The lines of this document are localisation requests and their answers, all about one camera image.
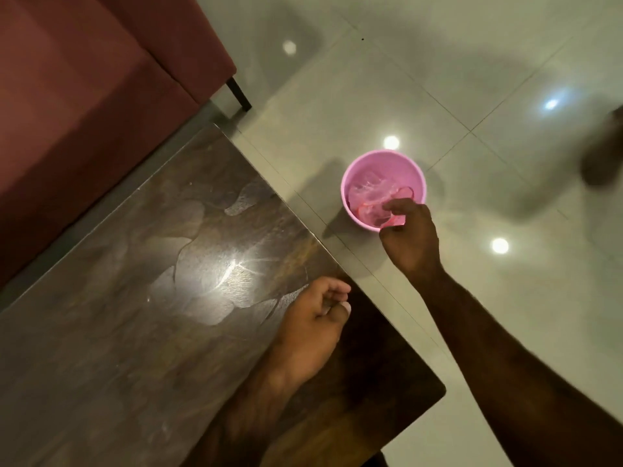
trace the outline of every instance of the dark wood surface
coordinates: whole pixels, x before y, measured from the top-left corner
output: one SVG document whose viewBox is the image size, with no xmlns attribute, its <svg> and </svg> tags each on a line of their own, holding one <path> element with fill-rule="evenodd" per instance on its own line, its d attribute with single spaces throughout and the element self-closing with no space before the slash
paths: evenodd
<svg viewBox="0 0 623 467">
<path fill-rule="evenodd" d="M 0 465 L 174 466 L 317 276 L 343 272 L 215 127 L 0 314 Z M 361 465 L 445 388 L 354 286 L 262 465 Z"/>
</svg>

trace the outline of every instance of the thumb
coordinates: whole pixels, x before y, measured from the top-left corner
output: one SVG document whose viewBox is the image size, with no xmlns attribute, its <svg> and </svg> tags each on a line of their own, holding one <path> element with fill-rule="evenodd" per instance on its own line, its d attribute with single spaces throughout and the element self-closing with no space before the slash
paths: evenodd
<svg viewBox="0 0 623 467">
<path fill-rule="evenodd" d="M 326 314 L 326 317 L 339 326 L 344 326 L 348 317 L 350 316 L 351 306 L 347 301 L 341 301 L 337 305 L 334 305 L 329 309 L 329 312 Z"/>
</svg>

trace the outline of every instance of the tiled floor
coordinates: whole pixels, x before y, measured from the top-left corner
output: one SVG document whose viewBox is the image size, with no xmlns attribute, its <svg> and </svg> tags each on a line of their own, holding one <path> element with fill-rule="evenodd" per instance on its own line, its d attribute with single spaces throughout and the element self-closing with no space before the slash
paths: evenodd
<svg viewBox="0 0 623 467">
<path fill-rule="evenodd" d="M 623 189 L 577 173 L 623 103 L 623 0 L 199 2 L 254 104 L 232 139 L 448 387 L 391 466 L 508 460 L 417 293 L 341 211 L 345 167 L 387 136 L 426 170 L 447 269 L 623 420 Z"/>
</svg>

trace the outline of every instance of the pink plastic bowl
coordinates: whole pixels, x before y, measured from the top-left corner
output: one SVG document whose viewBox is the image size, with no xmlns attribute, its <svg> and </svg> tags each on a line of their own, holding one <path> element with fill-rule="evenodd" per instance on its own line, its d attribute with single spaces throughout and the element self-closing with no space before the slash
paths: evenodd
<svg viewBox="0 0 623 467">
<path fill-rule="evenodd" d="M 422 170 L 409 157 L 403 156 L 400 152 L 389 149 L 371 150 L 361 157 L 358 157 L 350 164 L 347 171 L 344 172 L 341 184 L 342 204 L 347 210 L 348 215 L 362 228 L 370 231 L 379 232 L 381 229 L 367 225 L 359 221 L 359 219 L 350 211 L 347 201 L 347 192 L 353 178 L 360 172 L 370 169 L 383 177 L 394 179 L 399 185 L 411 187 L 415 194 L 414 201 L 416 203 L 424 203 L 426 200 L 426 180 Z M 399 225 L 404 224 L 404 217 L 397 219 Z"/>
</svg>

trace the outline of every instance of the sofa leg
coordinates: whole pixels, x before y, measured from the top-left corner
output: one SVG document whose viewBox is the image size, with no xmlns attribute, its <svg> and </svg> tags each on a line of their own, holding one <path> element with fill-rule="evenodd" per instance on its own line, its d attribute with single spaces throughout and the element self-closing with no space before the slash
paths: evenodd
<svg viewBox="0 0 623 467">
<path fill-rule="evenodd" d="M 231 77 L 229 80 L 227 80 L 226 83 L 227 83 L 227 86 L 229 86 L 229 89 L 232 91 L 232 93 L 236 97 L 236 99 L 238 100 L 238 103 L 240 103 L 242 110 L 248 111 L 249 109 L 251 109 L 251 103 L 249 103 L 249 101 L 247 100 L 247 97 L 244 95 L 244 93 L 240 89 L 240 86 L 236 83 L 236 80 L 234 80 L 234 77 Z"/>
</svg>

